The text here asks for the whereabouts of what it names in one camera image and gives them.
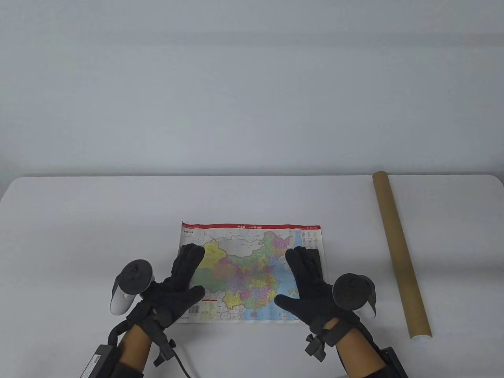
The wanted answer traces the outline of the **person's left hand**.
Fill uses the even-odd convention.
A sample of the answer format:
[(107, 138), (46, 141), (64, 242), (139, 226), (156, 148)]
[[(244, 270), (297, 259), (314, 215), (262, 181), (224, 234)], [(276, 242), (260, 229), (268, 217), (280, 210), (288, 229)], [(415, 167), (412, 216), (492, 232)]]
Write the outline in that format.
[(202, 246), (183, 245), (173, 263), (171, 276), (160, 283), (152, 282), (129, 317), (139, 324), (149, 314), (154, 313), (162, 329), (175, 323), (206, 294), (203, 286), (190, 286), (204, 256), (205, 249)]

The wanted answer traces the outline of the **person's right hand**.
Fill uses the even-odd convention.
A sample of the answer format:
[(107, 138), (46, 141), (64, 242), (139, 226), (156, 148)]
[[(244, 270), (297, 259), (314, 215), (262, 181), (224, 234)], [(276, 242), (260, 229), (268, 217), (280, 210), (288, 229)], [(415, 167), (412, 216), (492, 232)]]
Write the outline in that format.
[(314, 334), (321, 333), (326, 323), (333, 319), (346, 322), (352, 327), (357, 326), (359, 317), (335, 304), (332, 286), (324, 281), (312, 252), (305, 247), (295, 247), (285, 252), (285, 260), (295, 278), (299, 298), (277, 295), (275, 304), (307, 324)]

